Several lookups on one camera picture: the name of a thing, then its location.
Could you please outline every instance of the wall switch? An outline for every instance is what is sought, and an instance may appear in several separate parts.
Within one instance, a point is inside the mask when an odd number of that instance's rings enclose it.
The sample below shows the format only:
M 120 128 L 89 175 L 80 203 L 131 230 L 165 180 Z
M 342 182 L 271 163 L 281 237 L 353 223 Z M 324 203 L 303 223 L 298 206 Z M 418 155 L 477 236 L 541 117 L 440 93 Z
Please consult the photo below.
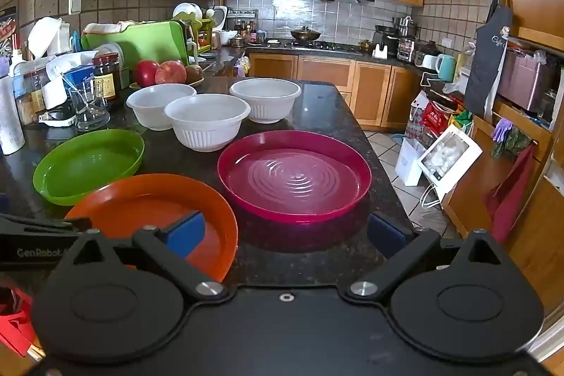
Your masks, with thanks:
M 69 0 L 69 15 L 76 15 L 82 10 L 82 0 Z

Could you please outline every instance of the tile floor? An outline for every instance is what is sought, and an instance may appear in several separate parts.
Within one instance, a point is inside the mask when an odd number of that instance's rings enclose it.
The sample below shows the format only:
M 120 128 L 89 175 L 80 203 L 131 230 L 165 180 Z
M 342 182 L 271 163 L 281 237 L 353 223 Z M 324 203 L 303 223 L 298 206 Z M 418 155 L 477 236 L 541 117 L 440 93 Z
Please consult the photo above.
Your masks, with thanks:
M 396 174 L 396 161 L 398 160 L 401 146 L 388 135 L 371 131 L 365 131 L 364 133 L 378 155 L 412 223 L 419 227 L 432 228 L 438 231 L 444 238 L 459 238 L 460 236 L 456 232 L 456 228 L 439 205 L 430 209 L 423 209 L 419 205 L 419 199 L 429 185 L 427 179 L 421 176 L 417 186 L 405 186 Z M 430 201 L 432 196 L 433 194 L 431 193 L 427 201 Z

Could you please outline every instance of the dark gray apron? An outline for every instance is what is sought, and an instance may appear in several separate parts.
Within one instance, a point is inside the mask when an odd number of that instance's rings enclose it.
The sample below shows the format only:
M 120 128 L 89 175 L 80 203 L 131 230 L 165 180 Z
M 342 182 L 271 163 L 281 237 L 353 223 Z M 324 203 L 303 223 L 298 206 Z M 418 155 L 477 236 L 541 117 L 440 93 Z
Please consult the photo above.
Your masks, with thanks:
M 480 118 L 484 117 L 486 98 L 497 77 L 507 40 L 501 36 L 504 26 L 511 28 L 513 10 L 492 0 L 487 22 L 476 30 L 476 53 L 466 86 L 464 106 Z

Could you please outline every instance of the screw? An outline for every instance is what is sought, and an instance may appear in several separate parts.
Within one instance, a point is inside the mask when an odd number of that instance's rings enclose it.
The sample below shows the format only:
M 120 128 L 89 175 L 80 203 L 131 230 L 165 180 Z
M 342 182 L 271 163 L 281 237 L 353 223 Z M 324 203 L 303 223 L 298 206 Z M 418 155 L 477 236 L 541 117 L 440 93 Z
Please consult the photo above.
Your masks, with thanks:
M 223 291 L 223 285 L 219 282 L 200 282 L 196 286 L 196 292 L 204 296 L 216 296 Z
M 280 301 L 283 301 L 284 303 L 289 303 L 294 301 L 295 296 L 292 295 L 291 293 L 282 293 L 279 297 Z
M 358 296 L 370 296 L 374 295 L 378 291 L 378 288 L 371 282 L 362 281 L 352 284 L 350 286 L 350 290 L 352 293 Z

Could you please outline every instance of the orange plate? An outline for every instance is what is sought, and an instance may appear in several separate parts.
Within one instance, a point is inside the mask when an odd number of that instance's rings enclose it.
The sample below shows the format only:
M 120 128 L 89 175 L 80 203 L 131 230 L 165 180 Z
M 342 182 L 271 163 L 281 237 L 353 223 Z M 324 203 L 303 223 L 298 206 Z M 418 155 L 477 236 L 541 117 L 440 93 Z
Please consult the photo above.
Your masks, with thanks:
M 176 174 L 126 177 L 81 199 L 67 217 L 89 217 L 109 238 L 127 238 L 144 225 L 166 227 L 190 211 L 206 221 L 205 236 L 186 258 L 221 282 L 237 250 L 237 221 L 227 201 L 213 188 Z

